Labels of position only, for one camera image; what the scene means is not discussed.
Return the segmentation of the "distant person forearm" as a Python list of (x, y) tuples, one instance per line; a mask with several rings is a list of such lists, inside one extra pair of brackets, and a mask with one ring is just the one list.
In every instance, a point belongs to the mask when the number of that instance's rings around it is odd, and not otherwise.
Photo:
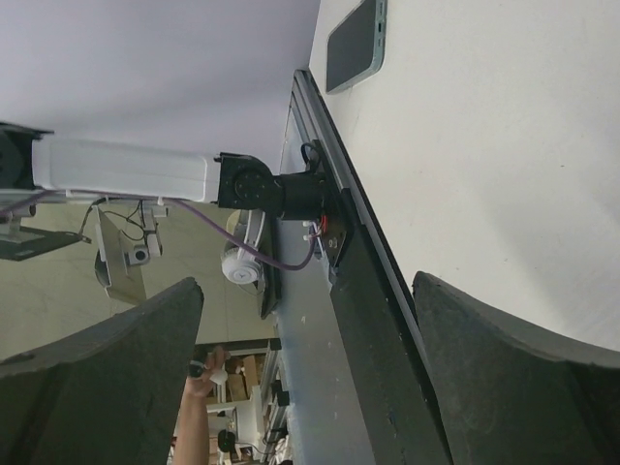
[(205, 396), (187, 385), (181, 398), (174, 465), (206, 465), (209, 462), (209, 425)]

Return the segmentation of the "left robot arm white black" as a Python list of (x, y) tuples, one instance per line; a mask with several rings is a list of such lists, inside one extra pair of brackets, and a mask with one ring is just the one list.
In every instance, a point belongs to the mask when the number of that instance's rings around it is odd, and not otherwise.
[(2, 216), (61, 194), (213, 203), (297, 221), (324, 214), (327, 185), (313, 165), (274, 174), (250, 155), (71, 139), (2, 123)]

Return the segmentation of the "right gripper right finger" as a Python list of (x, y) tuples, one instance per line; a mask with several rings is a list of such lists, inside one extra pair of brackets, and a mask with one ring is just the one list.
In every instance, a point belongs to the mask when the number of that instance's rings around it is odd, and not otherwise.
[(413, 298), (454, 463), (618, 463), (618, 352), (429, 273), (417, 273)]

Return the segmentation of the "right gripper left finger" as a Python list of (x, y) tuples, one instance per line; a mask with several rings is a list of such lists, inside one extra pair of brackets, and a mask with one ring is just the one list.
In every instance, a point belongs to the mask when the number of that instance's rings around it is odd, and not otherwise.
[(4, 464), (164, 464), (202, 317), (185, 278), (1, 362)]

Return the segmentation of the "distant person hand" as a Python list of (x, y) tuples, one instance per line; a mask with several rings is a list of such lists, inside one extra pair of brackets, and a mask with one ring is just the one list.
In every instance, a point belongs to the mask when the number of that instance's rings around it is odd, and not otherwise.
[(225, 364), (229, 353), (222, 346), (215, 346), (204, 361), (194, 356), (188, 365), (185, 392), (206, 397), (216, 386), (224, 385), (229, 377)]

